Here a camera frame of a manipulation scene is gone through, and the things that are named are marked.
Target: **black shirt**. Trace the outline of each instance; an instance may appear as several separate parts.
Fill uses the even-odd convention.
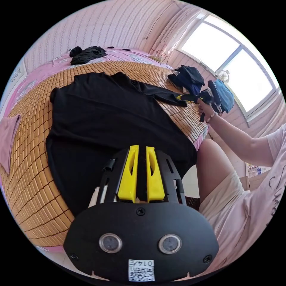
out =
[[[81,74],[55,88],[53,124],[46,139],[49,167],[74,216],[89,205],[100,185],[102,168],[131,145],[155,147],[168,154],[181,177],[196,163],[196,150],[155,98],[181,104],[178,94],[131,81],[119,72]],[[139,152],[139,162],[146,155]],[[138,168],[137,196],[146,199],[146,169]]]

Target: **folded clothes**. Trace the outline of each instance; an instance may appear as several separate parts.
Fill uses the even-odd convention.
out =
[[[196,68],[184,65],[173,70],[168,79],[180,89],[184,87],[192,96],[197,96],[205,85],[203,77]]]
[[[0,164],[8,174],[10,173],[12,146],[20,121],[21,115],[19,114],[11,118],[3,117],[0,121]]]

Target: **pink wall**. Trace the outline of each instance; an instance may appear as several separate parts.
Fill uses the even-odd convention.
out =
[[[86,7],[54,25],[30,48],[24,57],[27,73],[76,46],[149,52],[182,7],[173,0],[108,0]]]

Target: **blue clothing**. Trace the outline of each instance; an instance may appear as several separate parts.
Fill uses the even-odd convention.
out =
[[[234,106],[234,97],[226,85],[219,79],[214,82],[218,96],[221,101],[221,107],[226,113],[229,113]]]
[[[184,65],[181,65],[181,67],[175,69],[175,71],[179,72],[179,74],[177,76],[174,74],[168,75],[169,80],[180,88],[186,88],[190,95],[197,96],[202,86],[205,85],[204,79],[199,71],[194,67]]]

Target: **leg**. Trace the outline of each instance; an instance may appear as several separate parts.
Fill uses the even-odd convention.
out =
[[[197,155],[198,186],[202,203],[234,168],[224,151],[211,139],[202,142]]]

